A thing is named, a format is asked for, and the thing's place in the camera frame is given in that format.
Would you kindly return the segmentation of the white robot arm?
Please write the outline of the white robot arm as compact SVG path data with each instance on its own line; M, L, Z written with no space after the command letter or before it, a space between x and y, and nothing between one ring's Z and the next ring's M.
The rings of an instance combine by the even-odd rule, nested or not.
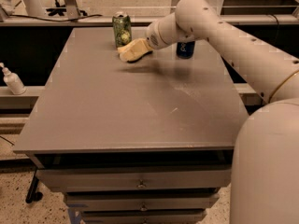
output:
M194 40L207 41L265 102L235 140L230 224L299 224L297 58L223 21L205 0L180 0L174 13L118 52L132 62Z

